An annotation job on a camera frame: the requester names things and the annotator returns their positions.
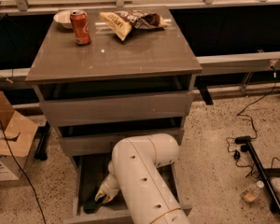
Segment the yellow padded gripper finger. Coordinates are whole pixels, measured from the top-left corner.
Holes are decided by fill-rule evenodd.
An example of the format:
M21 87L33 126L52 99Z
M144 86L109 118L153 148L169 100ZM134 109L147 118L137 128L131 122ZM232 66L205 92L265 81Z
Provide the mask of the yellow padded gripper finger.
M101 202L102 204L110 203L114 199L114 196L107 193L103 193L101 190L99 190L96 195L94 200L96 202Z

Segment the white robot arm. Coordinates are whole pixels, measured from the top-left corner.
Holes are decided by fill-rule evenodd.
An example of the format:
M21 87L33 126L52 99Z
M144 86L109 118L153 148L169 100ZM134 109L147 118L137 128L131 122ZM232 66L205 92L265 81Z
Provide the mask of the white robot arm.
M120 140L113 148L109 174L95 199L109 203L121 194L133 224L189 224L187 215L158 171L174 163L178 155L178 143L166 133Z

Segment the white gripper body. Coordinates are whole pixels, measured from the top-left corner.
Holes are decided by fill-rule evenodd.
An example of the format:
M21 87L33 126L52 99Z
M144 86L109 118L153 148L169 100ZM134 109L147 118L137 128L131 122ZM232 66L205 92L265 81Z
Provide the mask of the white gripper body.
M99 194L106 199L113 199L118 193L119 182L112 174L109 174L102 182L99 188Z

